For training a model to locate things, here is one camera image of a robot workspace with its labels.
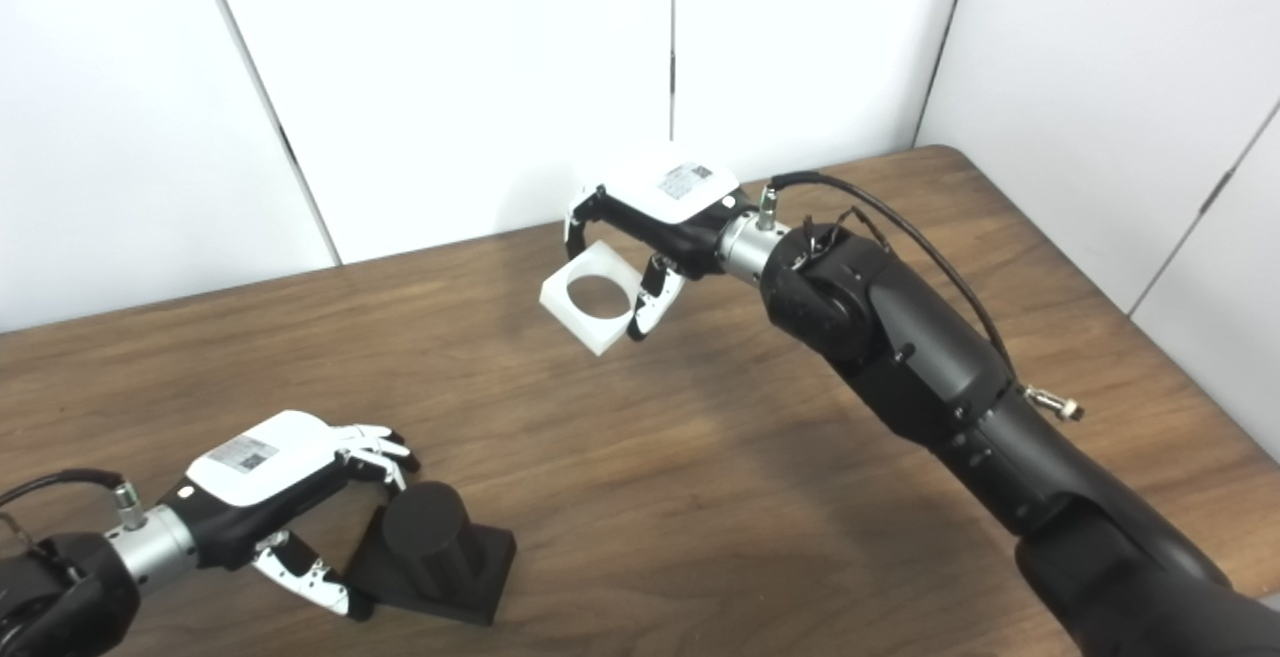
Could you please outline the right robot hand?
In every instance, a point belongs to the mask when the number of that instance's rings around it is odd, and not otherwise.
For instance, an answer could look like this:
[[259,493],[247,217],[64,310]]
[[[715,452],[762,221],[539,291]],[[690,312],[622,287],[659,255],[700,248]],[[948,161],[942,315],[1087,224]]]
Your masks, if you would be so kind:
[[758,214],[739,179],[701,161],[646,168],[588,186],[564,215],[564,251],[586,250],[586,227],[603,222],[652,248],[626,334],[645,341],[686,282],[724,275],[730,232]]

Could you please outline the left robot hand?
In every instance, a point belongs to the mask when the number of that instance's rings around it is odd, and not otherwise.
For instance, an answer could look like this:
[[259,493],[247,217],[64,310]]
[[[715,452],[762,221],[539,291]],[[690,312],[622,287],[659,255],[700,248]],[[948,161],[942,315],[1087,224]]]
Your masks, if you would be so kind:
[[291,524],[352,482],[402,493],[421,465],[389,426],[333,426],[297,410],[279,412],[198,456],[159,501],[180,521],[200,570],[252,566],[311,603],[355,622],[371,598],[291,530]]

